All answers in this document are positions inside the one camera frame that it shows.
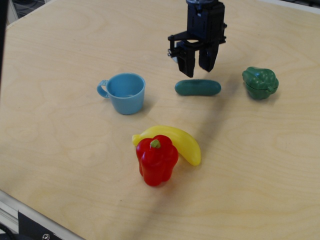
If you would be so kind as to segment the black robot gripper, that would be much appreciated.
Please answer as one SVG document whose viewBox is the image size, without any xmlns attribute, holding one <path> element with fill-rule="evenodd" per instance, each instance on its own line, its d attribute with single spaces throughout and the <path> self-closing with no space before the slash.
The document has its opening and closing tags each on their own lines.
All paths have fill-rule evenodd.
<svg viewBox="0 0 320 240">
<path fill-rule="evenodd" d="M 187 30 L 170 35 L 168 56 L 177 57 L 179 70 L 194 76 L 195 52 L 199 66 L 210 72 L 215 65 L 219 45 L 226 42 L 225 5 L 220 1 L 187 1 Z"/>
</svg>

